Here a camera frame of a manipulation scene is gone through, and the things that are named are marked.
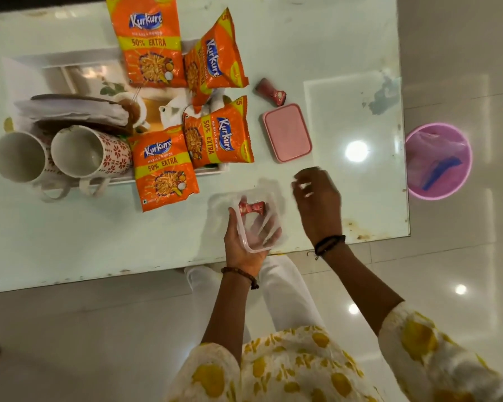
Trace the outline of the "person's right hand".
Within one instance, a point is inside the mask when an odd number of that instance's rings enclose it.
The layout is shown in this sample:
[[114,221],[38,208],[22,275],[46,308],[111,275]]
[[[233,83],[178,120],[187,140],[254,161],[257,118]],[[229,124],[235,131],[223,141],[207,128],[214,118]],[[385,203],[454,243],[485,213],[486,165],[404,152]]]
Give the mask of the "person's right hand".
[[295,202],[313,247],[325,237],[343,234],[341,194],[327,171],[319,168],[319,189],[315,194]]

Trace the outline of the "clear plastic container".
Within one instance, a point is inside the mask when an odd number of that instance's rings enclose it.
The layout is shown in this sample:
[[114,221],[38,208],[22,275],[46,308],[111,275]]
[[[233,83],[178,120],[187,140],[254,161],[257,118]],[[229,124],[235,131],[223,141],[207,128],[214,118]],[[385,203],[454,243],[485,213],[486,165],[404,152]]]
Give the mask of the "clear plastic container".
[[[239,202],[242,200],[249,203],[265,202],[267,205],[266,214],[260,216],[254,213],[242,217],[239,212]],[[242,246],[252,253],[260,252],[263,249],[260,248],[260,241],[258,240],[258,233],[260,231],[259,221],[266,224],[269,218],[274,216],[282,229],[282,236],[274,246],[264,248],[273,253],[279,251],[288,242],[288,230],[284,226],[283,213],[279,208],[280,202],[280,197],[270,192],[267,187],[257,186],[219,195],[213,202],[214,207],[210,212],[212,216],[217,217],[220,225],[225,227],[227,225],[227,209],[229,207],[234,208],[238,215],[238,234],[242,241]]]

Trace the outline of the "person's right forearm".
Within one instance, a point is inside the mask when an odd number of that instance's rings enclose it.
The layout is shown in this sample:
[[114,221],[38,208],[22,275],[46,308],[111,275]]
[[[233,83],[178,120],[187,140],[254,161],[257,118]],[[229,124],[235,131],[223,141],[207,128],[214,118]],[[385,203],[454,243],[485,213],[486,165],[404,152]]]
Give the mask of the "person's right forearm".
[[322,259],[339,277],[363,318],[378,336],[387,316],[404,299],[364,265],[345,243],[338,244]]

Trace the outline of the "person's left forearm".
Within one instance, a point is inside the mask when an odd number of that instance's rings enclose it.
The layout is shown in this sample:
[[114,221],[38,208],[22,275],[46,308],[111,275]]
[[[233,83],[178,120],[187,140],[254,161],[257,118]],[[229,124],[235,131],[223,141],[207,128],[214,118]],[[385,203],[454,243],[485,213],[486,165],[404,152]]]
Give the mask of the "person's left forearm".
[[218,344],[241,365],[245,315],[252,281],[241,273],[222,275],[220,288],[201,344]]

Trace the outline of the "red wrapped candy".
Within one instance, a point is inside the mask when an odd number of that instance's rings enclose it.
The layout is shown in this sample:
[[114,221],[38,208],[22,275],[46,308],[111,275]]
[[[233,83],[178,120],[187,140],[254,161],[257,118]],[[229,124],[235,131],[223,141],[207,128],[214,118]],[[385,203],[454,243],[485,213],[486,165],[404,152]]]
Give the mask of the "red wrapped candy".
[[287,98],[284,90],[277,89],[267,78],[262,78],[254,88],[255,94],[271,102],[275,107],[282,107]]
[[267,211],[267,205],[265,202],[254,202],[249,203],[247,201],[239,202],[239,212],[242,217],[247,216],[248,214],[258,214],[260,216],[264,216]]

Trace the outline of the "black wrist thread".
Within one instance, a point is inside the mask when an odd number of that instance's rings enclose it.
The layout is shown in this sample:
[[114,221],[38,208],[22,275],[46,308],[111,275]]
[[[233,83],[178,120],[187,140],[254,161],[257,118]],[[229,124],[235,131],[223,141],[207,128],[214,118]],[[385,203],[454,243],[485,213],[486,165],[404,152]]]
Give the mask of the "black wrist thread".
[[344,244],[345,235],[331,235],[323,238],[314,246],[315,260],[322,258],[326,253],[334,249],[338,244]]

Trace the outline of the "orange snack packet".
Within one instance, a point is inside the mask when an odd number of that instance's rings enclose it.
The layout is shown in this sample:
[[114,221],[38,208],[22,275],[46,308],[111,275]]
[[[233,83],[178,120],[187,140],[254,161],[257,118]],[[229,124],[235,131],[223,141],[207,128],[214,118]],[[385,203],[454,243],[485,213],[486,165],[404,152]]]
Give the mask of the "orange snack packet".
[[176,0],[106,0],[129,83],[185,88]]
[[181,125],[128,138],[142,212],[183,202],[200,188]]
[[201,117],[186,110],[183,132],[195,169],[220,163],[254,163],[255,158],[247,121],[248,97]]
[[235,27],[229,8],[184,55],[184,69],[191,105],[198,114],[214,89],[245,88],[249,85],[235,39]]

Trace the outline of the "white trousers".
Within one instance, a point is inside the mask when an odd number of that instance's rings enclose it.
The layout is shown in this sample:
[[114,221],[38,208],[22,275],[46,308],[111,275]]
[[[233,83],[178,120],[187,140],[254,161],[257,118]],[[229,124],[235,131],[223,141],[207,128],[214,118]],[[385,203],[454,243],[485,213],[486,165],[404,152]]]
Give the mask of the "white trousers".
[[[221,273],[205,265],[186,267],[184,273],[193,292],[194,321],[201,339],[220,289]],[[302,275],[288,256],[268,256],[262,264],[259,282],[275,332],[301,326],[324,327]]]

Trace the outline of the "white ceramic creamer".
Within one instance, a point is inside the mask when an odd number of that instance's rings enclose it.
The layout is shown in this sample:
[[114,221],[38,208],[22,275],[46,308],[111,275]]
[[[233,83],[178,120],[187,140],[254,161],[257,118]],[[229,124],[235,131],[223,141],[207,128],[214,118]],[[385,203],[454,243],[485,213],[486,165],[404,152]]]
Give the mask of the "white ceramic creamer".
[[175,95],[168,103],[159,107],[160,121],[162,129],[181,126],[183,116],[188,107],[191,106],[191,100],[188,92]]

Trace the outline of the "blue plastic scrap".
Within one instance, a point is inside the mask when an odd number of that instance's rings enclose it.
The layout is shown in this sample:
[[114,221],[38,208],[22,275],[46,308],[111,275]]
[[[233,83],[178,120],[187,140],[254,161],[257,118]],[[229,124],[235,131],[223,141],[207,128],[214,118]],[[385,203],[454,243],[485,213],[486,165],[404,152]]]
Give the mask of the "blue plastic scrap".
[[457,156],[450,156],[437,161],[433,166],[431,166],[429,174],[422,182],[421,189],[423,191],[428,191],[450,168],[454,168],[462,164],[462,160]]

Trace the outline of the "brown rimmed ceramic bowl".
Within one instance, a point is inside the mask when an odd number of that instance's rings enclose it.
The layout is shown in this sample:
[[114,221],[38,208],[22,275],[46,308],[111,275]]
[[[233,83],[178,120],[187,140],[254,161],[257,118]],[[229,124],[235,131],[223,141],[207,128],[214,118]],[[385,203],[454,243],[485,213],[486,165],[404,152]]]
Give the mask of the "brown rimmed ceramic bowl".
[[136,117],[130,105],[78,94],[48,93],[15,103],[21,118],[57,132],[84,125],[110,135],[132,136]]

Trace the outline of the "white mug red floral print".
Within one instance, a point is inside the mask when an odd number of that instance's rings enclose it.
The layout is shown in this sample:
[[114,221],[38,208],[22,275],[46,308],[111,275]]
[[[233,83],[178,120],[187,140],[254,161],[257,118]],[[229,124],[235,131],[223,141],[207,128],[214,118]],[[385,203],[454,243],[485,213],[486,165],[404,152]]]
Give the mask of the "white mug red floral print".
[[73,179],[65,175],[51,155],[54,136],[41,128],[11,132],[0,138],[0,175],[30,187],[41,201],[64,199]]
[[111,179],[133,168],[127,142],[82,125],[60,130],[51,142],[51,156],[57,168],[77,179],[81,192],[90,197],[101,196]]

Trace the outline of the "white yellow floral tunic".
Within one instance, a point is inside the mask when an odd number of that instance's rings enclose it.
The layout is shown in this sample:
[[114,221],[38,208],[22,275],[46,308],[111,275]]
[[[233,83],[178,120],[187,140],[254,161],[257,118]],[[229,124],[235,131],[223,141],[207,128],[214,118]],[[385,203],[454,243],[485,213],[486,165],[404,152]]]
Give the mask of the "white yellow floral tunic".
[[[503,402],[503,376],[429,318],[398,305],[379,336],[410,402]],[[380,402],[378,389],[325,328],[301,326],[245,344],[241,364],[223,346],[195,347],[164,402]]]

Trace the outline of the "folded white paper napkins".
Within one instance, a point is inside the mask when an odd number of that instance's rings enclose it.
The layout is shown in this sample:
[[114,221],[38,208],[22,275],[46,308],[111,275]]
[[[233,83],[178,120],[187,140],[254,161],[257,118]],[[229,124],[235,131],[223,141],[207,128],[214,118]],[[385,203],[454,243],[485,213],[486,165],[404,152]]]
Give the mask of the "folded white paper napkins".
[[13,103],[22,118],[31,121],[88,121],[119,127],[127,126],[129,112],[119,103],[78,95],[47,94]]

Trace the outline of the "white serving tray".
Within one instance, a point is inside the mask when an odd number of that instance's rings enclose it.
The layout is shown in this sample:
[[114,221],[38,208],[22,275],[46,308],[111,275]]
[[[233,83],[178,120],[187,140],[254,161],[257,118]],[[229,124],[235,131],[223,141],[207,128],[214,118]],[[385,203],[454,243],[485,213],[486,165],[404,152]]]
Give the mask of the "white serving tray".
[[[163,130],[159,107],[168,103],[175,95],[186,91],[191,100],[188,87],[132,86],[125,69],[123,54],[118,47],[5,59],[5,75],[10,107],[12,108],[10,114],[12,115],[13,132],[29,132],[32,128],[41,128],[30,120],[21,118],[13,106],[15,101],[27,100],[39,94],[78,94],[115,100],[130,105],[136,117],[134,134],[129,137],[117,136],[128,144],[128,138],[135,135]],[[187,110],[194,117],[214,112],[212,106],[209,105],[203,106],[198,114],[194,112],[192,105]],[[64,128],[57,132],[41,129],[55,136]],[[194,171],[198,177],[219,173],[220,168],[228,168],[228,164],[211,164],[194,169]],[[109,186],[115,182],[135,183],[134,165],[126,174],[111,179]]]

